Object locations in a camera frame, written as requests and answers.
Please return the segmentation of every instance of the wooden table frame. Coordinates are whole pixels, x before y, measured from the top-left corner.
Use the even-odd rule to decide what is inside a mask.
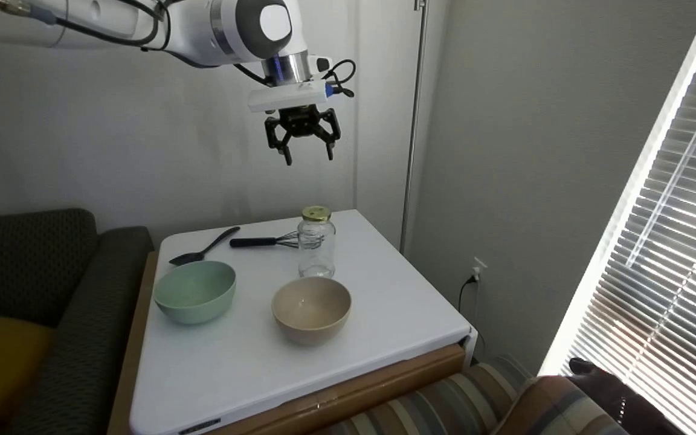
[[[140,346],[146,327],[149,313],[149,294],[155,286],[155,267],[156,267],[156,253],[146,257],[145,275],[140,283],[134,313],[131,321],[127,346],[126,346],[126,359],[120,368],[118,390],[112,396],[112,409],[109,419],[105,432],[110,435],[127,435],[127,416],[131,416],[131,400],[134,390],[134,373],[140,359]],[[365,409],[372,409],[375,404],[381,404],[390,396],[406,393],[410,390],[418,390],[423,383],[430,383],[434,379],[441,379],[456,369],[463,368],[463,347],[458,342],[451,342],[447,347],[440,347],[434,353],[424,353],[413,359],[404,359],[396,365],[388,365],[384,369],[375,369],[369,375],[341,381],[336,387],[298,396],[295,400],[286,400],[277,409],[263,410],[259,416],[250,416],[245,421],[236,421],[231,425],[224,425],[215,432],[266,432],[266,435],[279,435],[279,432],[307,432],[324,428],[329,422],[343,421],[352,412],[359,412]]]

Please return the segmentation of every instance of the glass jar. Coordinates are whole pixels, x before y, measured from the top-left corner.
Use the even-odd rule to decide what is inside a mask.
[[[296,224],[298,275],[334,275],[334,237],[330,211],[324,206],[301,208]]]

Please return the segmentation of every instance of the black spoon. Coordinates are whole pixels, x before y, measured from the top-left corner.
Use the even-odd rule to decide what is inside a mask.
[[[189,253],[173,257],[172,263],[173,263],[173,266],[181,266],[181,263],[201,261],[213,247],[216,247],[222,240],[231,237],[236,229],[240,229],[240,226],[228,226],[228,229],[224,229],[224,231],[222,231],[216,240],[213,240],[202,251],[189,251]]]

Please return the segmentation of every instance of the green bowl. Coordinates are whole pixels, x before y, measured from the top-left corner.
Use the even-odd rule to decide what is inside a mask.
[[[175,266],[155,286],[155,305],[175,324],[205,324],[228,309],[233,271],[219,261]]]

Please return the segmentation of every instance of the white table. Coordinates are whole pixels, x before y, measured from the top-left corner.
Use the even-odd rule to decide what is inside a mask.
[[[274,237],[296,223],[240,224],[236,237]],[[334,224],[334,277],[352,294],[343,328],[313,347],[285,340],[271,316],[271,300],[296,277],[296,251],[228,249],[222,241],[208,258],[236,267],[236,294],[224,316],[179,327],[149,303],[131,409],[132,432],[222,428],[463,338],[470,357],[472,327],[359,213],[334,213]],[[169,258],[202,249],[216,231],[222,226],[163,240],[155,283],[172,267]]]

